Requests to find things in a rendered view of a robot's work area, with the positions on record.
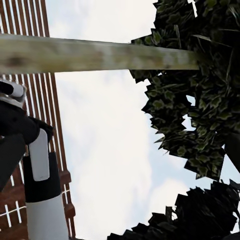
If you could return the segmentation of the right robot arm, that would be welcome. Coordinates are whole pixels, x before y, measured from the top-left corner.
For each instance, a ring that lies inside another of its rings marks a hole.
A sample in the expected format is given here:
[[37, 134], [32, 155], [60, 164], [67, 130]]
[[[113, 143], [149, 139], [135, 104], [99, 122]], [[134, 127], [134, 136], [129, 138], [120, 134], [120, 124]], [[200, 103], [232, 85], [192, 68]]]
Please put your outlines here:
[[27, 86], [0, 76], [0, 137], [22, 134], [27, 147], [21, 174], [28, 240], [80, 240], [69, 236], [52, 125], [23, 110]]

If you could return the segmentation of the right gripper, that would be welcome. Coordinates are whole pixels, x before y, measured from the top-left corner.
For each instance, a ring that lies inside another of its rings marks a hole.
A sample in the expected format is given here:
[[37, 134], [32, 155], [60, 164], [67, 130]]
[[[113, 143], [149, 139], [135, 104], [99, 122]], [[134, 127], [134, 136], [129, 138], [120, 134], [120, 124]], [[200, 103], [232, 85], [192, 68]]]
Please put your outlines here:
[[0, 137], [25, 135], [30, 128], [28, 112], [14, 104], [0, 100]]

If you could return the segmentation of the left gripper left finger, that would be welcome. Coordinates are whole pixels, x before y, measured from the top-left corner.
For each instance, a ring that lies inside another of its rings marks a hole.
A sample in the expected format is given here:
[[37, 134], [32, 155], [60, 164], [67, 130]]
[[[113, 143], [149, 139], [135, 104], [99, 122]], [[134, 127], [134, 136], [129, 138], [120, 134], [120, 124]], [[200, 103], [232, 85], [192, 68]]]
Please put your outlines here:
[[21, 133], [0, 137], [0, 193], [26, 153], [27, 144]]

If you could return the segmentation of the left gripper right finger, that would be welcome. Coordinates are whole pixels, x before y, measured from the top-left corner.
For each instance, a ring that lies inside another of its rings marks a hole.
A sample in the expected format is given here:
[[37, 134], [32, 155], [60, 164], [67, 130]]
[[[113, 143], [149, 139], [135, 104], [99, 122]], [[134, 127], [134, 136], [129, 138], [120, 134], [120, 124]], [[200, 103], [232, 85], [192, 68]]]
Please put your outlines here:
[[229, 157], [240, 173], [240, 135], [229, 133], [223, 146], [225, 154]]

